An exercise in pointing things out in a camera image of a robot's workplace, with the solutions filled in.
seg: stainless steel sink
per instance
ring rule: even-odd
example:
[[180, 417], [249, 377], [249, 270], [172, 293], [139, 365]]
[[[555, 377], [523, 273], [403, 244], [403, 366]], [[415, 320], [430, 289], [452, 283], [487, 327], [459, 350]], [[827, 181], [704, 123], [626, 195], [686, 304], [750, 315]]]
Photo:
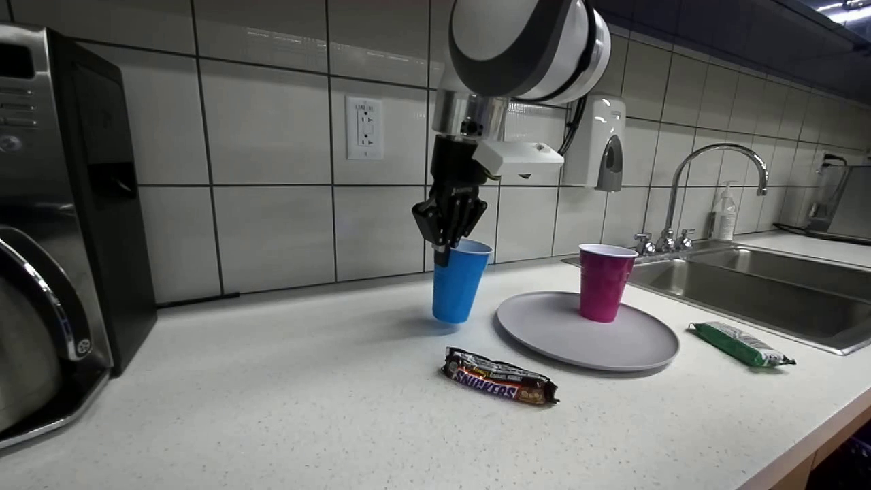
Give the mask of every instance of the stainless steel sink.
[[632, 283], [832, 354], [871, 342], [871, 273], [719, 244], [638, 258]]

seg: candy bar wrapper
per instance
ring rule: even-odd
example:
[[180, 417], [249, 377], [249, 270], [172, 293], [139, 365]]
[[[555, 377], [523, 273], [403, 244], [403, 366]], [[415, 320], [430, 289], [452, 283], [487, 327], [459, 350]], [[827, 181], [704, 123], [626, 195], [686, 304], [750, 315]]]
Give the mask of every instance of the candy bar wrapper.
[[475, 392], [506, 398], [528, 406], [551, 406], [555, 399], [555, 384], [540, 375], [523, 371], [509, 361], [487, 360], [474, 350], [461, 347], [445, 347], [445, 360], [441, 373], [445, 377], [453, 377]]

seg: green object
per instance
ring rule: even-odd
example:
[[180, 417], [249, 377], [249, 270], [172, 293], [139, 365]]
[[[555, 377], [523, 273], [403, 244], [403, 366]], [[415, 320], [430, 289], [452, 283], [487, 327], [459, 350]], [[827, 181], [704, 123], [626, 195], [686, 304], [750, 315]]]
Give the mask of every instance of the green object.
[[773, 350], [766, 342], [740, 332], [740, 330], [731, 330], [725, 324], [690, 324], [689, 332], [694, 332], [695, 336], [701, 336], [704, 342], [715, 346], [719, 350], [740, 360], [742, 365], [749, 366], [755, 366], [755, 371], [773, 371], [777, 365], [795, 365], [795, 360]]

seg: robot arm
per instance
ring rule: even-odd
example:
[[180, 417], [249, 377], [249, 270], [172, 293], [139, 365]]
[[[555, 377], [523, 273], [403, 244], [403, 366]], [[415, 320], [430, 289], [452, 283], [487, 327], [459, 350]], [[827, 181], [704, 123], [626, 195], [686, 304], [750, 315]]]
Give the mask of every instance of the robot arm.
[[478, 188], [490, 177], [520, 160], [561, 160], [544, 145], [501, 142], [509, 101], [581, 97], [603, 74], [608, 30], [585, 0], [457, 0], [449, 52], [453, 77], [437, 93], [433, 188], [411, 210], [437, 263], [485, 214]]

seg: pink plastic cup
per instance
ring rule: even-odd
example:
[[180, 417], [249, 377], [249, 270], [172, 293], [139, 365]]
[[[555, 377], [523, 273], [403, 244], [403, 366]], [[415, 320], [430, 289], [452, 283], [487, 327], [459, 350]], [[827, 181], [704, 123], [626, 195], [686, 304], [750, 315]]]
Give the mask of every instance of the pink plastic cup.
[[580, 244], [580, 315], [615, 320], [637, 253], [615, 244]]

